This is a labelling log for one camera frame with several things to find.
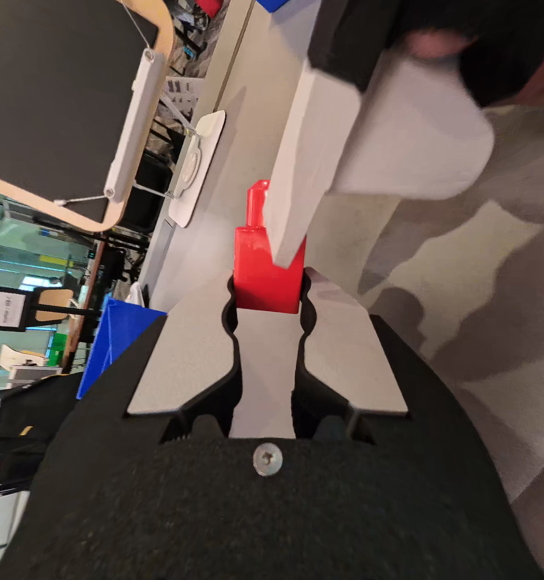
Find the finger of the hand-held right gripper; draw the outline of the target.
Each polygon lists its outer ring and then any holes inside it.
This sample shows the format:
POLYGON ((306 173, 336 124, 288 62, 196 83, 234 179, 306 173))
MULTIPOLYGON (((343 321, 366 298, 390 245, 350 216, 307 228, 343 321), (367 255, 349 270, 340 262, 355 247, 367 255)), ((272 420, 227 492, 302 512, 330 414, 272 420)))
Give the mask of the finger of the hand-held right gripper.
POLYGON ((305 62, 263 208, 273 263, 290 266, 323 196, 447 199, 493 147, 453 64, 383 54, 360 93, 305 62))
POLYGON ((307 60, 307 51, 321 1, 287 1, 272 13, 275 62, 295 69, 307 60))

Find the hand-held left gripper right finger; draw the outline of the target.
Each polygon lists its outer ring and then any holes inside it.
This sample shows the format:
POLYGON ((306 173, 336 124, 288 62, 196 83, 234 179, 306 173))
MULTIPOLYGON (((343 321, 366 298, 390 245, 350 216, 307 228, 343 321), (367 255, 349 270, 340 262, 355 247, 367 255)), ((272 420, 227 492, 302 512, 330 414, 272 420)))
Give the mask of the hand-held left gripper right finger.
POLYGON ((295 384, 291 393, 296 437, 314 437, 338 417, 349 437, 362 418, 408 416, 408 406, 368 311, 312 267, 303 272, 295 384))

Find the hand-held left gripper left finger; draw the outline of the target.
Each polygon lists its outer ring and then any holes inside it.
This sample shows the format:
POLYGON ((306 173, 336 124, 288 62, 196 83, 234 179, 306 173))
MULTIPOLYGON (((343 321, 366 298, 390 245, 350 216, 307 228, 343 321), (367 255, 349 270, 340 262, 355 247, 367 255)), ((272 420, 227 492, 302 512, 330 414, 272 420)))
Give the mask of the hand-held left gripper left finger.
POLYGON ((229 436, 242 397, 232 271, 192 289, 168 312, 127 413, 170 415, 176 435, 214 417, 229 436))

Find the red plastic block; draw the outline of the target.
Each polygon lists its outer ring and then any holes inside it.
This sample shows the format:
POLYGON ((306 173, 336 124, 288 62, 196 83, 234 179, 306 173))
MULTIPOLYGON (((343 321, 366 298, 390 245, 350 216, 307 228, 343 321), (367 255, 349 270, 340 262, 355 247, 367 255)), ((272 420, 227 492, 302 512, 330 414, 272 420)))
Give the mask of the red plastic block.
POLYGON ((263 221, 269 180, 247 191, 246 224, 235 229, 234 291, 238 308, 297 314, 302 291, 306 238, 290 267, 273 264, 263 221))

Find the person's right hand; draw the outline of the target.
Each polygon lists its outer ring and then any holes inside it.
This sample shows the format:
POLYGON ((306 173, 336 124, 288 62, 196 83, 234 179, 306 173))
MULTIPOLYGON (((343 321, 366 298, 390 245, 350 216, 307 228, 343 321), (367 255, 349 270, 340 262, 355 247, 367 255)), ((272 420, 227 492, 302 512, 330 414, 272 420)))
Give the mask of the person's right hand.
MULTIPOLYGON (((405 38, 409 54, 431 61, 458 56, 473 43, 474 40, 467 40, 461 33, 450 29, 413 31, 405 38)), ((519 92, 488 104, 489 107, 505 105, 544 105, 544 61, 519 92)))

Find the green crate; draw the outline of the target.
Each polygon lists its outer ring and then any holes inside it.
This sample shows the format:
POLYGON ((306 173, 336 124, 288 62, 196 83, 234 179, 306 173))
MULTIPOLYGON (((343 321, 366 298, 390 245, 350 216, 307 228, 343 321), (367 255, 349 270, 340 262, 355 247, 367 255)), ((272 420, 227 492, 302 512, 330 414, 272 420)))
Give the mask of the green crate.
POLYGON ((65 333, 54 333, 45 353, 46 366, 60 367, 65 355, 68 336, 65 333))

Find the tan back chair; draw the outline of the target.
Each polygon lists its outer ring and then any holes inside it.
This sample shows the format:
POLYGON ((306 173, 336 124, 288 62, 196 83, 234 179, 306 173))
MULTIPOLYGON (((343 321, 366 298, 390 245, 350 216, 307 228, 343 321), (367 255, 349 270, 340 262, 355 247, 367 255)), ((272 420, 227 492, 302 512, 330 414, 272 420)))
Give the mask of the tan back chair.
MULTIPOLYGON (((36 287, 32 293, 32 303, 35 306, 54 306, 58 308, 68 308, 74 298, 72 289, 69 288, 42 288, 36 287)), ((63 313, 53 313, 51 311, 37 310, 31 314, 34 326, 44 327, 57 325, 64 321, 69 315, 63 313)))

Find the black white tag board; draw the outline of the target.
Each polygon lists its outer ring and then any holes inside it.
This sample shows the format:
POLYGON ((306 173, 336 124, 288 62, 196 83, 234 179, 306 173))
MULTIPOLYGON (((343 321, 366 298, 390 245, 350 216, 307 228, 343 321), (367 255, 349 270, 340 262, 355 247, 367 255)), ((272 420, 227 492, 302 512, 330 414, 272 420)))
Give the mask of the black white tag board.
POLYGON ((0 286, 0 331, 26 331, 31 297, 31 292, 0 286))

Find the black monitor with pale frame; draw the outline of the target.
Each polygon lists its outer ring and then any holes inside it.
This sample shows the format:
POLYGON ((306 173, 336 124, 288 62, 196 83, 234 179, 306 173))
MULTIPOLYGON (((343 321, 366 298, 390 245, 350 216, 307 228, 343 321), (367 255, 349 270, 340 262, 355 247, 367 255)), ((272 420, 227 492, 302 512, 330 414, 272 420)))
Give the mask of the black monitor with pale frame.
POLYGON ((163 1, 0 1, 0 194, 115 226, 173 46, 163 1))

